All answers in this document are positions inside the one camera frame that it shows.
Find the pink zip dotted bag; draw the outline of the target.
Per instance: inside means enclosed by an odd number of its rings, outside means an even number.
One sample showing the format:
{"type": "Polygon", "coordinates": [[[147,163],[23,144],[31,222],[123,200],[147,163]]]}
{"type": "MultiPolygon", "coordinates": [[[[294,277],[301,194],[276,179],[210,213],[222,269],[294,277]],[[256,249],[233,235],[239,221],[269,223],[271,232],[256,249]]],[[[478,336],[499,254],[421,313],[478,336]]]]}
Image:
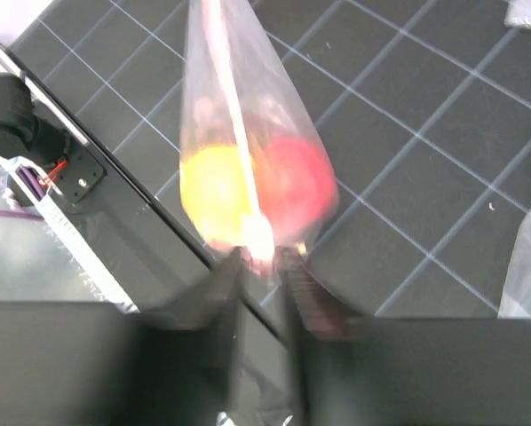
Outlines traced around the pink zip dotted bag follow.
{"type": "Polygon", "coordinates": [[[248,2],[191,2],[185,54],[180,162],[207,146],[238,147],[251,212],[242,217],[243,244],[217,252],[239,249],[253,272],[267,275],[278,249],[305,254],[337,205],[304,240],[276,244],[259,206],[254,163],[276,138],[300,137],[323,146],[321,138],[248,2]]]}

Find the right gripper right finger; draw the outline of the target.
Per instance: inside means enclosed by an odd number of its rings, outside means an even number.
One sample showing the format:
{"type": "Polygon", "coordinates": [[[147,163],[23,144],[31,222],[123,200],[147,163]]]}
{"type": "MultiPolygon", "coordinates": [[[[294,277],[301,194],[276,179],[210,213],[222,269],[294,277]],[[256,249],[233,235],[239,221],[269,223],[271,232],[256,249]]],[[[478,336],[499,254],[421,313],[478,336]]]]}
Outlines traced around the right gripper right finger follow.
{"type": "Polygon", "coordinates": [[[283,294],[298,425],[531,425],[531,319],[370,317],[292,248],[283,294]]]}

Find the yellow lemon toy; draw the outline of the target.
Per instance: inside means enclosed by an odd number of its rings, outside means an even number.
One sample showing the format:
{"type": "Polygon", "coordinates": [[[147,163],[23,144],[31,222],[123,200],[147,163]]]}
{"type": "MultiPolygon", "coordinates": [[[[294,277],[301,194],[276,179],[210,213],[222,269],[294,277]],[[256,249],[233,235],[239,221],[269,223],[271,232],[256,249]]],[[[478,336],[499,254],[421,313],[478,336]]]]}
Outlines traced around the yellow lemon toy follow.
{"type": "Polygon", "coordinates": [[[179,165],[183,210],[216,251],[243,244],[242,217],[251,212],[237,146],[207,146],[179,165]]]}

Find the red round fruit toy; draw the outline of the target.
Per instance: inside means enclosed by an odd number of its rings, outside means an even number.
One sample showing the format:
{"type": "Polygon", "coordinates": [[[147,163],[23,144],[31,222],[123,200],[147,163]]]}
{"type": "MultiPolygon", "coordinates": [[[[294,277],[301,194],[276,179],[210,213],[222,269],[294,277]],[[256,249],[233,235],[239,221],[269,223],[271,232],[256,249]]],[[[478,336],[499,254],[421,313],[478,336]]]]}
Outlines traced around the red round fruit toy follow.
{"type": "Polygon", "coordinates": [[[334,170],[323,146],[285,136],[261,150],[254,163],[259,206],[275,243],[304,240],[337,205],[334,170]]]}

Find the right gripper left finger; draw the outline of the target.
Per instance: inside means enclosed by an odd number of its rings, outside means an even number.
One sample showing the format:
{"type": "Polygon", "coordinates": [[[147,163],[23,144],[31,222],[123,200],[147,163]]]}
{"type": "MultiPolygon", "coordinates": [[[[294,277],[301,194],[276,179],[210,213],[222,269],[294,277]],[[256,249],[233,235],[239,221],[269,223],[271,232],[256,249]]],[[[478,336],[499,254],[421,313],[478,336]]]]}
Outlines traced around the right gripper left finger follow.
{"type": "Polygon", "coordinates": [[[246,270],[233,250],[166,304],[0,302],[0,425],[213,425],[246,270]]]}

